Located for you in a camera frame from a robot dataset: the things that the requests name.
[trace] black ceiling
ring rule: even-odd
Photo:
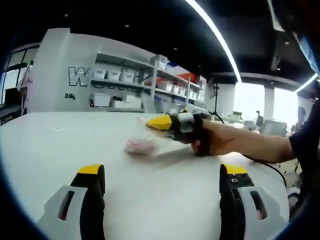
[[[278,76],[299,83],[314,74],[296,41],[273,29],[267,0],[196,1],[220,30],[240,72]],[[217,72],[233,72],[213,32],[184,0],[37,6],[28,10],[27,19],[15,47],[40,42],[47,29],[64,27],[72,33],[111,38],[162,54],[206,78]],[[276,49],[281,59],[279,70],[273,71]],[[236,78],[221,81],[234,83]]]

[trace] white table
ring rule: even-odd
[[[120,112],[30,113],[0,127],[8,182],[23,209],[36,222],[45,202],[69,185],[79,168],[105,167],[104,233],[108,240],[219,239],[220,161],[247,168],[289,219],[281,176],[238,153],[195,157],[190,146],[158,139],[154,157],[123,152],[132,136],[150,135],[136,118],[155,114]]]

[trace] person's forearm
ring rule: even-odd
[[[237,152],[270,163],[294,159],[290,141],[286,137],[267,136],[210,121],[204,121],[203,127],[212,134],[210,151],[213,155]]]

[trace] ceiling light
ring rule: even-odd
[[[224,38],[222,37],[221,33],[219,32],[218,28],[216,27],[216,25],[214,24],[214,22],[211,20],[211,18],[208,16],[208,14],[205,12],[205,10],[203,10],[203,8],[195,1],[195,0],[185,0],[191,7],[193,7],[193,9],[202,17],[202,19],[206,22],[206,24],[210,27],[210,29],[213,31],[214,35],[216,36],[216,38],[218,39],[218,41],[220,42],[223,50],[225,51],[226,56],[228,57],[230,64],[233,68],[235,77],[238,81],[238,83],[242,83],[241,81],[241,76],[239,73],[239,70],[237,68],[236,62],[234,57],[232,56],[230,49],[226,43],[226,41],[224,40]]]
[[[306,86],[308,86],[310,83],[313,82],[313,80],[315,80],[318,77],[318,74],[314,74],[312,77],[310,77],[310,79],[308,81],[306,81],[301,87],[299,87],[297,90],[294,91],[295,94],[297,94],[298,92],[300,92],[302,89],[304,89]]]

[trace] pink object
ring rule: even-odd
[[[124,151],[133,154],[150,155],[158,150],[158,144],[148,137],[132,137],[124,147]]]

